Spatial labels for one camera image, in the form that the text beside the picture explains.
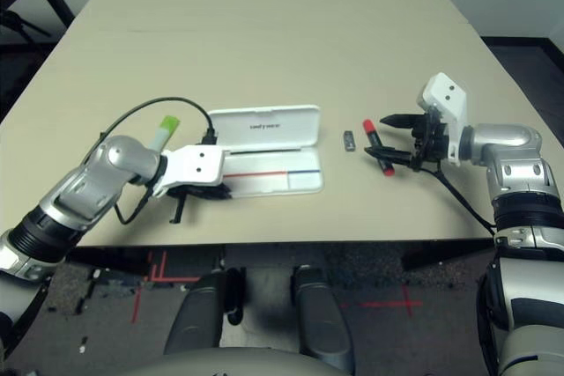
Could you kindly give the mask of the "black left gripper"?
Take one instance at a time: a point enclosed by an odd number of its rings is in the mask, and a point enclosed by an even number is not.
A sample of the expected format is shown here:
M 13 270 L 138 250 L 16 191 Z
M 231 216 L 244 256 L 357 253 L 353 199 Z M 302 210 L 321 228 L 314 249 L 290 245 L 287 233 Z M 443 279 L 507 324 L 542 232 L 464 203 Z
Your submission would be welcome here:
M 184 205 L 186 202 L 185 197 L 188 195 L 196 195 L 196 197 L 206 200 L 228 200 L 232 198 L 231 189 L 225 184 L 205 187 L 181 185 L 170 188 L 167 191 L 167 195 L 176 198 L 176 208 L 173 217 L 169 221 L 170 224 L 181 223 Z

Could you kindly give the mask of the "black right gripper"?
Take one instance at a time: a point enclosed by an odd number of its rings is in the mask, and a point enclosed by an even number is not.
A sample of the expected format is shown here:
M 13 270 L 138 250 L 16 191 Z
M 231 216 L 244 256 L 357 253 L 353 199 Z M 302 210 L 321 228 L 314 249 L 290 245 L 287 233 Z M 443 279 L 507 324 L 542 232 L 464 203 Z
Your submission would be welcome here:
M 364 151 L 382 162 L 410 165 L 411 169 L 421 169 L 426 162 L 438 164 L 448 156 L 449 148 L 447 124 L 441 118 L 438 111 L 387 115 L 380 123 L 393 128 L 412 128 L 415 152 L 412 155 L 409 151 L 379 145 L 366 147 Z

